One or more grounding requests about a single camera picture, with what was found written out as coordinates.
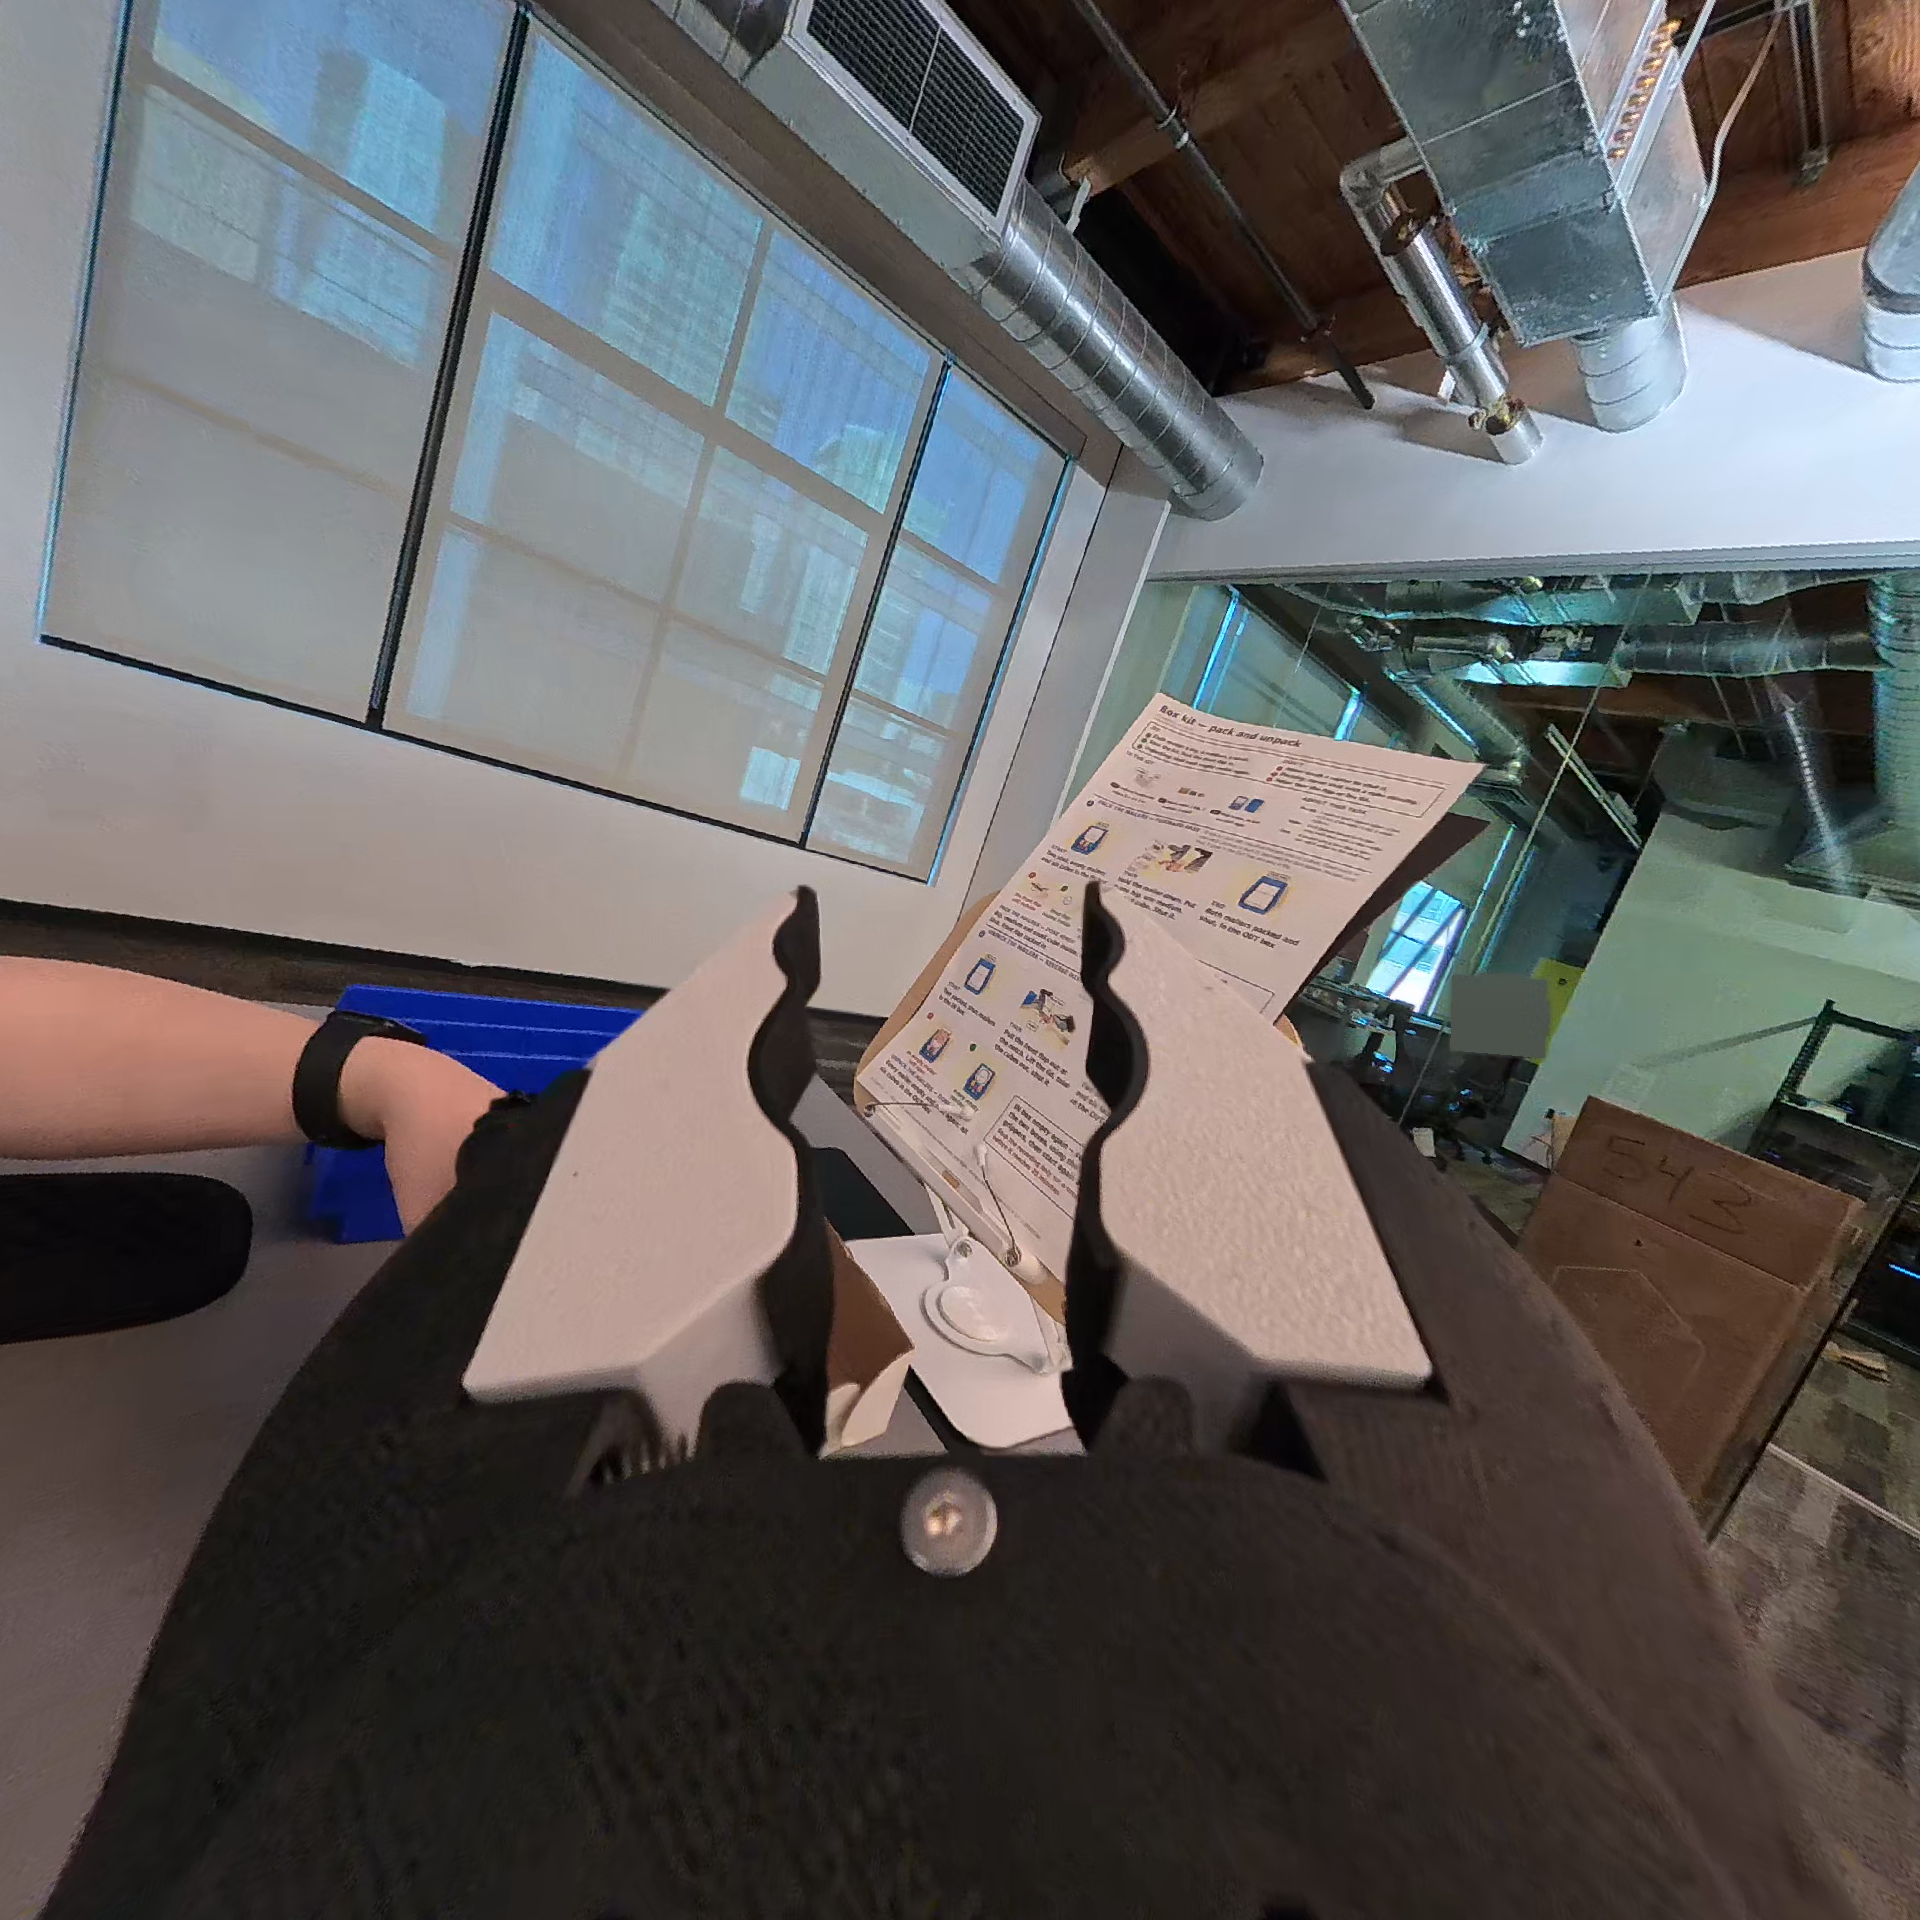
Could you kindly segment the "dark flat tablet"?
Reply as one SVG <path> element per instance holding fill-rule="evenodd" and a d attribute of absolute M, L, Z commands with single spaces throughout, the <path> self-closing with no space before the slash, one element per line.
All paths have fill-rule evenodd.
<path fill-rule="evenodd" d="M 927 1219 L 915 1223 L 861 1174 L 845 1151 L 817 1148 L 813 1176 L 822 1214 L 845 1246 L 877 1237 L 938 1237 Z"/>

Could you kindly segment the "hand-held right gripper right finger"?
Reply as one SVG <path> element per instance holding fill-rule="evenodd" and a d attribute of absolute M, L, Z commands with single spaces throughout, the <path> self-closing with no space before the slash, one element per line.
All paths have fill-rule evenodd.
<path fill-rule="evenodd" d="M 1064 1268 L 1064 1406 L 1085 1449 L 1149 1381 L 1182 1435 L 1226 1455 L 1286 1455 L 1294 1386 L 1432 1387 L 1302 1050 L 1096 883 L 1082 978 L 1108 1108 Z"/>

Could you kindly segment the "black quilted wrist rest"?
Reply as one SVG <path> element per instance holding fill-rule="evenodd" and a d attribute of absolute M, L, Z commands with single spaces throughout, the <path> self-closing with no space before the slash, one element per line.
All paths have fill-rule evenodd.
<path fill-rule="evenodd" d="M 183 1174 L 3 1179 L 3 1342 L 126 1333 L 198 1312 L 246 1278 L 248 1200 Z"/>

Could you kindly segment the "black smartwatch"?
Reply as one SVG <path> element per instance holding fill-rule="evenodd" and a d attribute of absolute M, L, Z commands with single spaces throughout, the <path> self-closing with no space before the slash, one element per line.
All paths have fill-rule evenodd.
<path fill-rule="evenodd" d="M 316 1151 L 367 1154 L 379 1140 L 359 1135 L 342 1112 L 342 1074 L 362 1043 L 429 1046 L 429 1038 L 395 1019 L 333 1010 L 300 1050 L 289 1077 L 289 1114 L 300 1137 Z"/>

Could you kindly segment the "white cardboard mailer box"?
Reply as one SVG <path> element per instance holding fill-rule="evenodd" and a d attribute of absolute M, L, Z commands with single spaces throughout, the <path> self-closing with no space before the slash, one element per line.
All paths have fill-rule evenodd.
<path fill-rule="evenodd" d="M 915 1342 L 877 1283 L 833 1231 L 830 1286 L 822 1460 L 886 1436 L 915 1359 Z"/>

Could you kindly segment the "person's left hand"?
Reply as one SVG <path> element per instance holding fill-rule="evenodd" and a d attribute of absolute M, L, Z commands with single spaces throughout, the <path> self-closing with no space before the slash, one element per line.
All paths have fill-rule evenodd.
<path fill-rule="evenodd" d="M 369 1061 L 342 1074 L 342 1118 L 386 1154 L 405 1235 L 449 1197 L 475 1126 L 507 1102 L 470 1067 L 397 1043 L 374 1043 Z"/>

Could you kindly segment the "large window with shades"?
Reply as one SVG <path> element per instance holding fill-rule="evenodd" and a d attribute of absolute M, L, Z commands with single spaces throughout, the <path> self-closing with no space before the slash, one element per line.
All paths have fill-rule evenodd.
<path fill-rule="evenodd" d="M 126 3 L 51 646 L 927 883 L 1064 476 L 525 3 Z"/>

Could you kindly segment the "metal air handler box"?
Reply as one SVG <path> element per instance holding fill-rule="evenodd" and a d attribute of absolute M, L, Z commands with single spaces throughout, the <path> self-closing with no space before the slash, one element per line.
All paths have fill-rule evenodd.
<path fill-rule="evenodd" d="M 1342 3 L 1470 296 L 1522 351 L 1572 343 L 1626 436 L 1686 390 L 1676 289 L 1714 197 L 1670 3 Z"/>

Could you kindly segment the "white ceiling vent unit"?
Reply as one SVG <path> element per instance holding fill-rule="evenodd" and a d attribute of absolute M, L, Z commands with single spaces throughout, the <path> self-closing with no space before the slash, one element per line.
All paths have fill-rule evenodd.
<path fill-rule="evenodd" d="M 945 3 L 660 3 L 950 276 L 1007 225 L 1038 109 Z"/>

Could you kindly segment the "brown cardboard box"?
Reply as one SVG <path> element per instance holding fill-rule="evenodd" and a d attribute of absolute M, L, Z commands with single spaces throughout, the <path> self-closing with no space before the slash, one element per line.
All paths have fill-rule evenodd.
<path fill-rule="evenodd" d="M 1858 1197 L 1587 1096 L 1518 1253 L 1714 1531 L 1839 1326 L 1868 1224 Z"/>

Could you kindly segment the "blue plastic bin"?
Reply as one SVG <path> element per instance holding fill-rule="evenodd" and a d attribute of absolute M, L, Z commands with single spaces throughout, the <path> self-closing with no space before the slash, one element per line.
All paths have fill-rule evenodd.
<path fill-rule="evenodd" d="M 583 1067 L 611 1038 L 624 1034 L 639 1010 L 464 996 L 441 990 L 348 985 L 341 1013 L 397 1024 L 457 1057 L 475 1074 L 509 1093 L 534 1096 L 572 1067 Z M 369 1246 L 401 1237 L 386 1151 L 333 1151 L 309 1144 L 303 1154 L 300 1223 L 331 1246 Z"/>

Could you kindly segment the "printed instruction sheet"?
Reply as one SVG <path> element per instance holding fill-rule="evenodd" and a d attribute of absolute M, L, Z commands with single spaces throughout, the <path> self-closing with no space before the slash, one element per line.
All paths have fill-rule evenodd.
<path fill-rule="evenodd" d="M 1481 774 L 1155 696 L 978 897 L 854 1067 L 854 1114 L 1021 1279 L 1064 1279 L 1087 1080 L 1085 887 L 1131 897 L 1263 1024 L 1390 897 Z"/>

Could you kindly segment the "insulated silver pipe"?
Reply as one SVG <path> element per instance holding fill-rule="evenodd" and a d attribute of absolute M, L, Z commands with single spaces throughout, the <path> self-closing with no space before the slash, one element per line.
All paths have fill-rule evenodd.
<path fill-rule="evenodd" d="M 1513 390 L 1495 351 L 1495 331 L 1479 314 L 1448 244 L 1442 225 L 1424 204 L 1424 159 L 1412 142 L 1354 158 L 1338 175 L 1338 193 L 1365 232 L 1382 276 L 1424 335 L 1442 369 L 1442 400 L 1470 414 L 1492 454 L 1522 466 L 1542 451 L 1542 428 Z"/>

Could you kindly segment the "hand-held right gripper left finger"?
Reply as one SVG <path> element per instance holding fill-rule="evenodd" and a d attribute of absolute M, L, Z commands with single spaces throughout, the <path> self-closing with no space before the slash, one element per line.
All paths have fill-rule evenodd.
<path fill-rule="evenodd" d="M 795 887 L 596 1051 L 464 1395 L 627 1391 L 663 1443 L 772 1386 L 827 1440 L 827 1219 L 795 1112 L 813 1080 L 821 902 Z"/>

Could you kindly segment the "spiral metal air duct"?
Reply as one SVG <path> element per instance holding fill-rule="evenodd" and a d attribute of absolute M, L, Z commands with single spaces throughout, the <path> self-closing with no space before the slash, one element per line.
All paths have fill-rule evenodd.
<path fill-rule="evenodd" d="M 1001 228 L 961 281 L 1154 472 L 1182 515 L 1215 523 L 1255 496 L 1260 448 L 1033 184 L 1017 184 Z"/>

